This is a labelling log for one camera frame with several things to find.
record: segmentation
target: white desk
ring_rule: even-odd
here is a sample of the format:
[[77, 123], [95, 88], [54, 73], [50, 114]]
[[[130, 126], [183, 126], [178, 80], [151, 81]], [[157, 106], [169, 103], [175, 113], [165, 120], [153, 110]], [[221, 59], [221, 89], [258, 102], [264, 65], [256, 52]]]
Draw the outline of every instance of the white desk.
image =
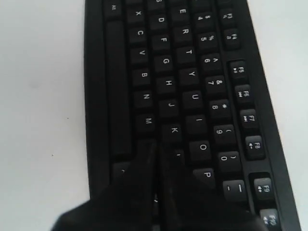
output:
[[[308, 4], [249, 3], [306, 231]], [[0, 1], [0, 230], [49, 230], [89, 198], [83, 27], [84, 0]]]

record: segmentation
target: keyboard frame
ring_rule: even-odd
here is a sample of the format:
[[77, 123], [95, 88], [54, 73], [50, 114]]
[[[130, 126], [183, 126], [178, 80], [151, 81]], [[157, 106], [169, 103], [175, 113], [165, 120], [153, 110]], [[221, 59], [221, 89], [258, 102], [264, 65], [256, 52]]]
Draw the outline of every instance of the keyboard frame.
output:
[[[295, 200], [291, 188], [288, 170], [283, 154], [282, 144], [270, 100], [270, 94], [259, 54], [257, 40], [246, 0], [233, 2], [237, 28], [241, 36], [242, 48], [237, 51], [220, 53], [228, 85], [228, 96], [233, 104], [230, 78], [226, 60], [243, 59], [249, 71], [249, 82], [255, 99], [255, 109], [259, 119], [260, 133], [263, 138], [266, 159], [247, 161], [244, 146], [239, 150], [243, 165], [243, 176], [248, 192], [248, 202], [254, 208], [249, 174], [268, 172], [273, 183], [276, 205], [283, 231], [300, 231]], [[88, 172], [90, 197], [94, 198], [110, 183], [108, 99], [104, 63], [104, 34], [102, 0], [86, 0], [85, 3], [85, 38], [84, 38], [84, 85], [86, 110], [86, 137], [88, 153]], [[233, 118], [238, 118], [232, 108]], [[234, 126], [239, 127], [234, 119]]]

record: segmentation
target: keyboard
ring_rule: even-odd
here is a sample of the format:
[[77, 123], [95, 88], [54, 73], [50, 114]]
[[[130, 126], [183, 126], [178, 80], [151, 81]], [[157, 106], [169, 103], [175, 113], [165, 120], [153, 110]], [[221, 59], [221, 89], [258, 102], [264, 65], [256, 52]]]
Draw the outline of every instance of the keyboard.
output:
[[84, 62], [92, 198], [167, 143], [270, 231], [301, 230], [246, 0], [87, 0]]

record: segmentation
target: white table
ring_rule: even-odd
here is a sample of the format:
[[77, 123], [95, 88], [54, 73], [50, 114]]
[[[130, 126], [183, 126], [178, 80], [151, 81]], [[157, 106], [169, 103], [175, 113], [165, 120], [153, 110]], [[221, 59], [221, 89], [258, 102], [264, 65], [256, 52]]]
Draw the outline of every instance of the white table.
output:
[[[250, 0], [302, 229], [308, 230], [306, 0]], [[84, 0], [0, 1], [0, 230], [49, 230], [89, 198]]]

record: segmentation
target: space bar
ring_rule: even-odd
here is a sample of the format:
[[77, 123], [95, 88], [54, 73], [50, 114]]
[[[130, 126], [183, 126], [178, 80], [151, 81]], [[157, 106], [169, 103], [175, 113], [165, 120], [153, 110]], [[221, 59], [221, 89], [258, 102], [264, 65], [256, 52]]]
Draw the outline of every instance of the space bar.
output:
[[106, 61], [111, 152], [113, 156], [130, 155], [128, 76], [124, 27], [120, 21], [106, 24]]

